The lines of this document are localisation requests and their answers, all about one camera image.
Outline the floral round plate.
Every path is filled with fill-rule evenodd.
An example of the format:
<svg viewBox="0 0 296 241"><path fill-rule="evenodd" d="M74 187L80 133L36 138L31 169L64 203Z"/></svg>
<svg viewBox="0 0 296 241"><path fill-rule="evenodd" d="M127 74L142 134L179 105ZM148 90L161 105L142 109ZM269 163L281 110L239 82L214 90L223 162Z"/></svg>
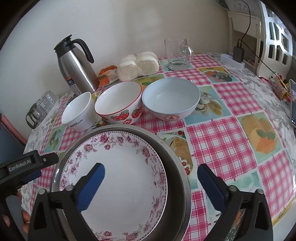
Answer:
<svg viewBox="0 0 296 241"><path fill-rule="evenodd" d="M59 166L59 190L75 185L96 163L105 177L82 216L98 240L143 240L165 211L168 184L159 155L145 140L125 131L85 137Z"/></svg>

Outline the stainless steel round tray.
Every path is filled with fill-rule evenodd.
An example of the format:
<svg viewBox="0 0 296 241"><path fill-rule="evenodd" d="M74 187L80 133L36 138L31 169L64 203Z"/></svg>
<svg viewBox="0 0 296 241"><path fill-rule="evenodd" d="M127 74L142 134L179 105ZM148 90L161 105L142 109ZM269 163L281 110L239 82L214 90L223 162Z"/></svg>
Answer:
<svg viewBox="0 0 296 241"><path fill-rule="evenodd" d="M148 142L157 152L164 165L168 182L168 197L165 211L155 229L145 240L182 240L191 218L191 189L187 175L177 155L160 137L133 125L108 125L99 127L82 135L67 150L65 156L60 159L53 173L50 191L59 190L62 170L66 158L87 138L107 131L125 131L136 134Z"/></svg>

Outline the white MAX bowl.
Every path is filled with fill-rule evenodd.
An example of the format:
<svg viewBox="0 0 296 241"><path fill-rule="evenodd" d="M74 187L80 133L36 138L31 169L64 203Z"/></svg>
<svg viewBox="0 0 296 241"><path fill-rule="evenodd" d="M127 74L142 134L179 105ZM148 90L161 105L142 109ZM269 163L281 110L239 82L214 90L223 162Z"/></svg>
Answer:
<svg viewBox="0 0 296 241"><path fill-rule="evenodd" d="M92 95L90 92L85 92L67 105L61 123L81 133L91 128L96 123L97 117Z"/></svg>

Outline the strawberry pattern bowl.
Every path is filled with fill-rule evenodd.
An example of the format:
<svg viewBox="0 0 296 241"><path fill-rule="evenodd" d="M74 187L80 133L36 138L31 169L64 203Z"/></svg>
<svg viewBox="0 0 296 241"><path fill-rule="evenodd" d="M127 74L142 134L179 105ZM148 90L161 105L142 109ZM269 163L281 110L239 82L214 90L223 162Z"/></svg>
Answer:
<svg viewBox="0 0 296 241"><path fill-rule="evenodd" d="M142 86L135 81L116 84L100 94L94 110L109 124L131 125L144 111Z"/></svg>

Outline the glass cups tray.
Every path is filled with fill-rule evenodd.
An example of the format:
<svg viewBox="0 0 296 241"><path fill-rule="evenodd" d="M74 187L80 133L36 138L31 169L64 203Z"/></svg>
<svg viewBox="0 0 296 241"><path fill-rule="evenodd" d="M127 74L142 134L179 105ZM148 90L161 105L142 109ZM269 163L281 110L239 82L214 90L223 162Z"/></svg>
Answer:
<svg viewBox="0 0 296 241"><path fill-rule="evenodd" d="M58 96L53 94L51 90L46 91L41 98L35 102L26 115L27 125L31 129L35 129L58 101Z"/></svg>

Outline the checkered patterned tablecloth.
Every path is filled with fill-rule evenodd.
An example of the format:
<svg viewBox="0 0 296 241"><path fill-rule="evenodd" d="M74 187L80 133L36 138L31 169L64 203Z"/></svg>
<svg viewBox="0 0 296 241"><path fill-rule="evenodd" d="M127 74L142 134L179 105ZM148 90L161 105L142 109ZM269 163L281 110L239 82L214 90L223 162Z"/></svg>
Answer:
<svg viewBox="0 0 296 241"><path fill-rule="evenodd" d="M197 167L203 163L239 190L263 189L274 240L294 240L295 132L289 112L266 80L219 58L219 54L196 55L183 71L168 70L161 58L157 74L137 80L147 87L164 77L185 78L201 92L197 109L184 120L163 121L144 110L136 122L174 150L192 190L188 229L178 228L177 217L171 215L149 240L203 240L210 232L220 214L197 179Z"/></svg>

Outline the light blue bowl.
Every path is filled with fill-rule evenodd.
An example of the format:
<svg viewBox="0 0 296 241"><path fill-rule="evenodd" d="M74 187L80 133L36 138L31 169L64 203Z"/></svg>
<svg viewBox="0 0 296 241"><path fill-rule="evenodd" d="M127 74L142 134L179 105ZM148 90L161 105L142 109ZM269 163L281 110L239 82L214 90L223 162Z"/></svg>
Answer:
<svg viewBox="0 0 296 241"><path fill-rule="evenodd" d="M150 113L163 121L177 121L188 117L200 101L200 91L183 78L163 78L148 85L142 102Z"/></svg>

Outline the stainless steel thermos jug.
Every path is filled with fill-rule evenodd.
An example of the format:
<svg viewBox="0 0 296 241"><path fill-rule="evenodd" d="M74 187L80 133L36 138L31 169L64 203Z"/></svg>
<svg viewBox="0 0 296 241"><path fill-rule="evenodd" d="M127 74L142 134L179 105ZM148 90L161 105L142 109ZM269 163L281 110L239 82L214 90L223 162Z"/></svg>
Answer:
<svg viewBox="0 0 296 241"><path fill-rule="evenodd" d="M81 39L65 37L54 48L62 76L76 96L93 93L99 87L97 75L92 68L94 58Z"/></svg>

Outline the orange snack packet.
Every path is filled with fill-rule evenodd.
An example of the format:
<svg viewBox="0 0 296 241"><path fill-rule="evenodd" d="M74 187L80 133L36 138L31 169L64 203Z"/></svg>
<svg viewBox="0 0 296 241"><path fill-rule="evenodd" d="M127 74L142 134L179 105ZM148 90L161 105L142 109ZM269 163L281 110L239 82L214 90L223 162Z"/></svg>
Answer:
<svg viewBox="0 0 296 241"><path fill-rule="evenodd" d="M111 65L101 69L98 74L99 87L107 86L118 80L117 66Z"/></svg>

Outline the colourful candy packet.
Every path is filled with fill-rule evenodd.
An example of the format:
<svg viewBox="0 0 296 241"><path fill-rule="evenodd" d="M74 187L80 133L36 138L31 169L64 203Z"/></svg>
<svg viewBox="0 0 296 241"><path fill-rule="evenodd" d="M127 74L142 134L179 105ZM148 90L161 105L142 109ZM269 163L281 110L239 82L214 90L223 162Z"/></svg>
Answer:
<svg viewBox="0 0 296 241"><path fill-rule="evenodd" d="M280 100L290 101L290 95L288 94L288 91L283 87L277 77L270 76L269 83L271 84L274 93Z"/></svg>

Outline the bag of white buns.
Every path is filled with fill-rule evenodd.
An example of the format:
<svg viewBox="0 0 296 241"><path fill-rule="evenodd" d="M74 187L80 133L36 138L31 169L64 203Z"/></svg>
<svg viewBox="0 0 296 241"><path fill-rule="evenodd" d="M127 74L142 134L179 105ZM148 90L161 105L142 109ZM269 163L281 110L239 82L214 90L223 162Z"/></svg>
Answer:
<svg viewBox="0 0 296 241"><path fill-rule="evenodd" d="M116 73L120 81L132 81L141 76L156 74L158 71L158 56L151 51L145 51L124 57L118 65Z"/></svg>

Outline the smartphone on stand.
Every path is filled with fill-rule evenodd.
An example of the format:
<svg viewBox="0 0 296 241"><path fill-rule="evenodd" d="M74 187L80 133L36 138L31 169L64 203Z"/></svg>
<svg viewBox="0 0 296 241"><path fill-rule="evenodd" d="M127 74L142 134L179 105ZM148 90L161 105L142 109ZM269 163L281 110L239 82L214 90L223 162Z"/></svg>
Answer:
<svg viewBox="0 0 296 241"><path fill-rule="evenodd" d="M290 79L290 123L296 128L296 84Z"/></svg>

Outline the white power strip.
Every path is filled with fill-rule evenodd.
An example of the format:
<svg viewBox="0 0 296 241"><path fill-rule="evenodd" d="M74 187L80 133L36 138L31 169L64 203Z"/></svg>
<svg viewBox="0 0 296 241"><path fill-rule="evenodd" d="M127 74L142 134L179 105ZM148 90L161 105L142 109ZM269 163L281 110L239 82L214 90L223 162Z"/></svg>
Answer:
<svg viewBox="0 0 296 241"><path fill-rule="evenodd" d="M243 70L245 68L245 63L244 62L237 62L233 60L233 57L227 54L221 54L220 55L220 61L223 62L224 64L227 64L229 66L232 66L233 68L237 70Z"/></svg>

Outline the black charger plug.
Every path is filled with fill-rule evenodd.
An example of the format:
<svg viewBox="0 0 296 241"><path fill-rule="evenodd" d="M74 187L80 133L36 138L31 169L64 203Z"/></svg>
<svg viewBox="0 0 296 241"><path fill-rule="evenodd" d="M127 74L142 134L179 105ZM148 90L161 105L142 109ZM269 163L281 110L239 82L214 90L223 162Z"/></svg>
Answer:
<svg viewBox="0 0 296 241"><path fill-rule="evenodd" d="M242 47L242 41L238 40L236 46L233 48L233 60L242 63L244 58L245 50Z"/></svg>

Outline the clear glass mug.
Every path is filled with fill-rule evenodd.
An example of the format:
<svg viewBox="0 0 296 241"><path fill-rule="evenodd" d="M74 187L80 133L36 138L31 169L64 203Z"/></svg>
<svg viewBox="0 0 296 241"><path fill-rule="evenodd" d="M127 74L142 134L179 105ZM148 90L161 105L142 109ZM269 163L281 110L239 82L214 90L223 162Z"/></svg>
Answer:
<svg viewBox="0 0 296 241"><path fill-rule="evenodd" d="M188 45L186 38L166 38L164 40L168 68L170 70L185 70L194 59L194 51Z"/></svg>

